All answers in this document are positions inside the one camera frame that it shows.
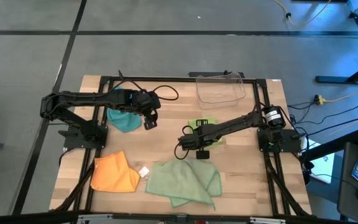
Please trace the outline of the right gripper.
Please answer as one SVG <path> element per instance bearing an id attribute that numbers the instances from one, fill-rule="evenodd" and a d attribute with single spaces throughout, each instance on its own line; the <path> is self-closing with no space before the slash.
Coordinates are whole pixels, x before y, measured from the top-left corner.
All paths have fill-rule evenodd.
<path id="1" fill-rule="evenodd" d="M 196 129 L 191 134 L 184 134 L 178 138 L 178 143 L 183 150 L 197 150 L 208 147 L 218 141 L 217 124 L 208 124 L 208 119 L 197 119 Z M 196 158 L 207 160 L 210 157 L 209 151 L 196 151 Z"/>

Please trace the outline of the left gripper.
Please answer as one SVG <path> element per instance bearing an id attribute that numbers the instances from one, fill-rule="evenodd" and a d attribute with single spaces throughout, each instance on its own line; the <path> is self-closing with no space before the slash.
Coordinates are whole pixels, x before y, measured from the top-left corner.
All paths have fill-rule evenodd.
<path id="1" fill-rule="evenodd" d="M 158 95 L 154 92 L 140 91 L 133 95 L 133 113 L 144 116 L 144 128 L 146 130 L 157 127 L 158 113 L 161 107 Z"/>

